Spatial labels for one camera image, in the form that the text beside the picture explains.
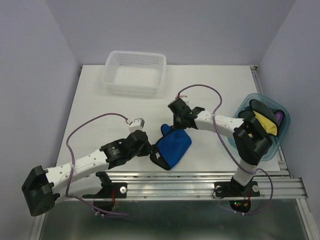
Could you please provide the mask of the blue black towel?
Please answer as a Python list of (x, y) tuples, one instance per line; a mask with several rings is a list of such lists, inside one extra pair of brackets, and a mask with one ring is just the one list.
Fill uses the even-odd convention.
[(169, 171), (183, 158), (192, 144), (184, 129), (174, 129), (168, 124), (160, 127), (162, 137), (153, 145), (150, 160), (160, 168)]

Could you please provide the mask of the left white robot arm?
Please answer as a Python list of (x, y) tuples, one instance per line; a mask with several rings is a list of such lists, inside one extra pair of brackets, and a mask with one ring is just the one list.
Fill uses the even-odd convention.
[(106, 177), (106, 171), (122, 166), (135, 157), (148, 156), (152, 151), (146, 132), (135, 130), (128, 137), (107, 143), (94, 152), (70, 163), (44, 169), (32, 168), (21, 190), (32, 217), (50, 211), (56, 204), (69, 198), (90, 195), (81, 186), (72, 191), (73, 185), (87, 177)]

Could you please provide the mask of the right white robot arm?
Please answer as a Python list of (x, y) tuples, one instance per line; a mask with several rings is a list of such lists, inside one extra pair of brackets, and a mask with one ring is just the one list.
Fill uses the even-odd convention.
[(257, 166), (271, 148), (272, 136), (279, 133), (278, 120), (263, 102), (252, 100), (239, 118), (231, 118), (209, 112), (203, 107), (191, 109), (180, 97), (168, 108), (173, 114), (174, 129), (196, 129), (216, 133), (218, 138), (233, 138), (240, 161), (228, 188), (235, 195), (242, 195), (257, 172)]

